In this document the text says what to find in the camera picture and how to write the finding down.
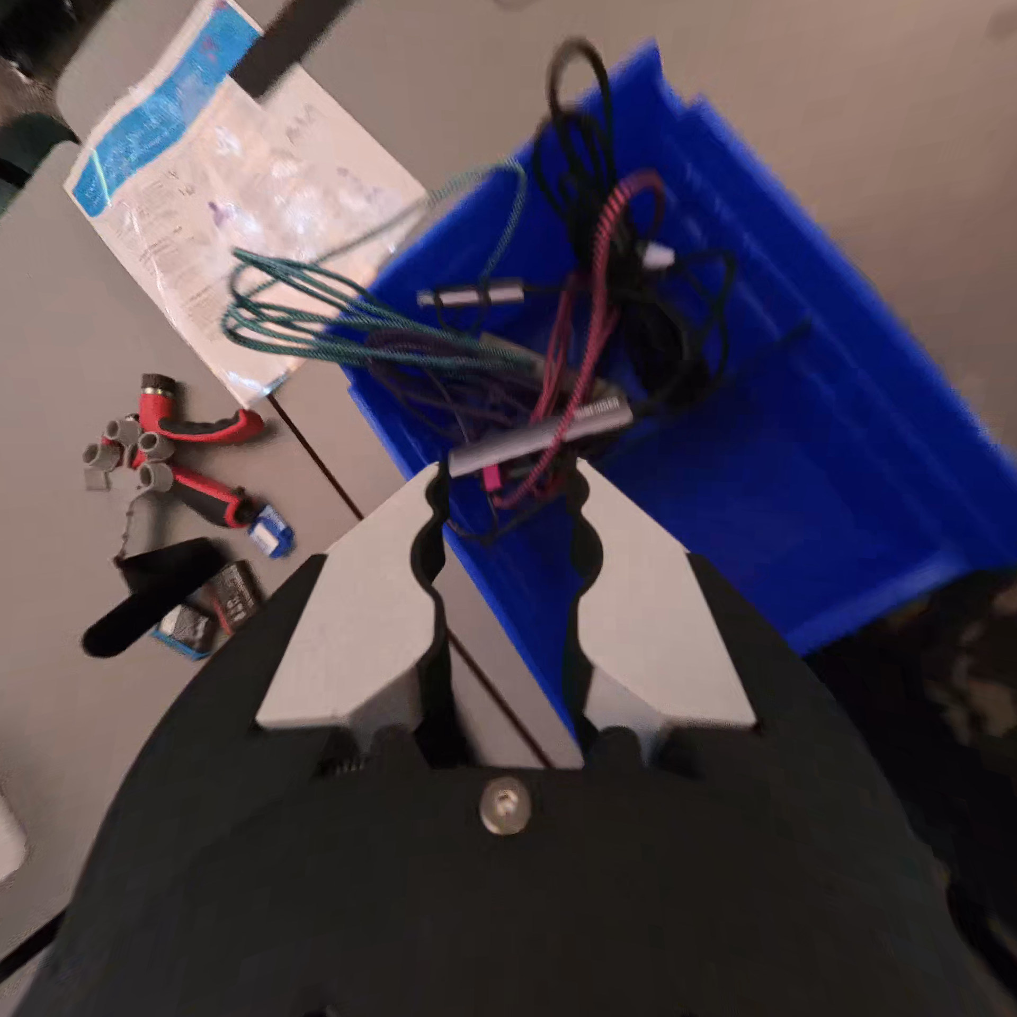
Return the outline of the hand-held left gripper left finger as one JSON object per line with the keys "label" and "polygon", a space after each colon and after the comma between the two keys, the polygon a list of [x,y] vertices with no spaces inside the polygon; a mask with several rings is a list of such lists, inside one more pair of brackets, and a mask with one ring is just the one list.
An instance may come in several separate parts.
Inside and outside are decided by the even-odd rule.
{"label": "hand-held left gripper left finger", "polygon": [[448,471],[433,463],[337,540],[256,714],[265,729],[410,730],[450,711]]}

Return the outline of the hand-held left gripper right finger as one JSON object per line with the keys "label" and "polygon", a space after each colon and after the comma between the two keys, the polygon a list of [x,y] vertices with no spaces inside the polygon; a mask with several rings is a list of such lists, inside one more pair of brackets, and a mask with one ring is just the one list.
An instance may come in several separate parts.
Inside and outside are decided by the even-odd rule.
{"label": "hand-held left gripper right finger", "polygon": [[569,479],[574,564],[569,677],[578,715],[624,728],[641,756],[676,729],[750,731],[756,712],[677,538],[578,459]]}

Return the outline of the blue divided plastic bin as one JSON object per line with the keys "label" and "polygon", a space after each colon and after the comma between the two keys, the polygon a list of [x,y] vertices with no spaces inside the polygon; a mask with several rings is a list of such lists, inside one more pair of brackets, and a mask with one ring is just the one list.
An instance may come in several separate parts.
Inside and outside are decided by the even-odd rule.
{"label": "blue divided plastic bin", "polygon": [[[612,254],[597,373],[635,425],[595,468],[704,555],[800,653],[977,569],[1015,562],[1015,465],[922,347],[704,100],[683,101],[654,43],[607,71],[570,39],[548,113],[516,154],[373,286],[429,327],[485,325],[543,352],[569,282],[593,279],[595,223],[623,180],[617,242],[654,238],[668,270]],[[522,303],[436,309],[422,289],[519,280]]]}

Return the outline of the grey usb hub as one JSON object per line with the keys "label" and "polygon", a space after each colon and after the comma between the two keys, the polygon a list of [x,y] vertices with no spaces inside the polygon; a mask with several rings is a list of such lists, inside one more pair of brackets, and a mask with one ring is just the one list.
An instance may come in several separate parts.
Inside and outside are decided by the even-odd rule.
{"label": "grey usb hub", "polygon": [[[458,479],[481,473],[489,467],[526,458],[551,448],[565,415],[549,417],[541,422],[490,433],[482,439],[468,442],[448,453],[448,475]],[[612,433],[627,428],[635,421],[629,400],[608,397],[581,406],[569,418],[559,441],[569,443]]]}

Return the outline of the grey usb plug adapter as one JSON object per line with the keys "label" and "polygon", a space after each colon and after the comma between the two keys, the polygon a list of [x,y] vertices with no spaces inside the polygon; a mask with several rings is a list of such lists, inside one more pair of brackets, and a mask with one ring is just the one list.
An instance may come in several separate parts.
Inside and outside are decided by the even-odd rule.
{"label": "grey usb plug adapter", "polygon": [[492,307],[522,303],[526,287],[519,280],[500,280],[472,285],[453,285],[436,289],[422,289],[416,294],[420,308],[453,309],[463,307]]}

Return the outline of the small blue white box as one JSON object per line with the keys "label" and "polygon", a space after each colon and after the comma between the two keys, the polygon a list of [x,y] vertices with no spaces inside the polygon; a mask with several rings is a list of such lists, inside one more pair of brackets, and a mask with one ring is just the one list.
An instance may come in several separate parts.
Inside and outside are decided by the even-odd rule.
{"label": "small blue white box", "polygon": [[264,504],[247,526],[246,533],[252,543],[266,557],[287,557],[296,546],[293,528],[273,505]]}

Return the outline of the small blue black box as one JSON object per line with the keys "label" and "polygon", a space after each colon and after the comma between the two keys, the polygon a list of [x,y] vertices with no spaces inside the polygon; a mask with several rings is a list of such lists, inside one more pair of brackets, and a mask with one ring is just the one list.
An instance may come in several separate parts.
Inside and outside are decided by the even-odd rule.
{"label": "small blue black box", "polygon": [[189,660],[210,657],[219,630],[218,618],[203,607],[183,602],[149,630],[149,636]]}

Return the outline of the red black tool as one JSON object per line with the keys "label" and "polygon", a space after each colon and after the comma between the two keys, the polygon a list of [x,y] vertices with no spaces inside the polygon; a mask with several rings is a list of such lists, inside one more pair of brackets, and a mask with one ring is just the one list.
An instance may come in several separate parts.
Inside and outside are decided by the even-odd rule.
{"label": "red black tool", "polygon": [[177,381],[166,375],[141,375],[140,388],[138,421],[144,433],[184,443],[234,445],[257,438],[265,428],[261,415],[246,409],[216,421],[184,420]]}
{"label": "red black tool", "polygon": [[212,526],[247,528],[261,511],[261,502],[245,489],[231,488],[185,466],[141,456],[133,465],[140,493],[172,496]]}

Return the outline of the camouflage trousers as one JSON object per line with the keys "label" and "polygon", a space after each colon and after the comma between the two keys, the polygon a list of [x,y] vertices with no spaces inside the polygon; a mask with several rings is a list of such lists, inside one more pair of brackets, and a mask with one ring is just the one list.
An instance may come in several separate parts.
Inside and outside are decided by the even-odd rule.
{"label": "camouflage trousers", "polygon": [[809,654],[941,870],[1015,1015],[1016,578],[978,570]]}

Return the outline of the printed paper sheet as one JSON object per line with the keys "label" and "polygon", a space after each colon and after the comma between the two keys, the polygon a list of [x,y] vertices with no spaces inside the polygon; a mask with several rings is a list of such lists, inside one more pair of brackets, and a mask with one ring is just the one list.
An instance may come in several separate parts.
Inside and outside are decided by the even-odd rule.
{"label": "printed paper sheet", "polygon": [[425,188],[303,68],[263,105],[229,76],[261,29],[200,2],[99,121],[65,180],[97,235],[244,408],[299,359],[228,340],[233,250],[312,261]]}

